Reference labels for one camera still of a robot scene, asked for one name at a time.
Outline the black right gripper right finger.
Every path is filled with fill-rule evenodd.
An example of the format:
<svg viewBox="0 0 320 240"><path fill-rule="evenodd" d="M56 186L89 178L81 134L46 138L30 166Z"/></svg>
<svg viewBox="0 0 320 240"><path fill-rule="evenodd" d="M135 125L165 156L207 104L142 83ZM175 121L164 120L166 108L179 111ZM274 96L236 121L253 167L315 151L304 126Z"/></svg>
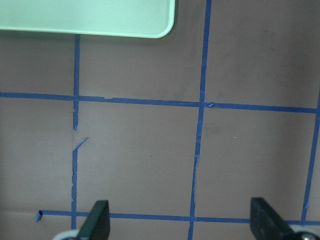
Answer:
<svg viewBox="0 0 320 240"><path fill-rule="evenodd" d="M256 240L295 240L296 233L262 197L250 200L250 230Z"/></svg>

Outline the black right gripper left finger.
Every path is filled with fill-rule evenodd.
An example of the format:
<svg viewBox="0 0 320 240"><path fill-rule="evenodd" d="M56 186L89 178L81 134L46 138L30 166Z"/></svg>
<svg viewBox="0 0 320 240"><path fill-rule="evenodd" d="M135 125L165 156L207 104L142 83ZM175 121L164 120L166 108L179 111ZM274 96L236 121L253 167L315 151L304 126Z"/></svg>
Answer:
<svg viewBox="0 0 320 240"><path fill-rule="evenodd" d="M88 217L78 232L79 240L107 240L110 236L110 211L108 200L94 203Z"/></svg>

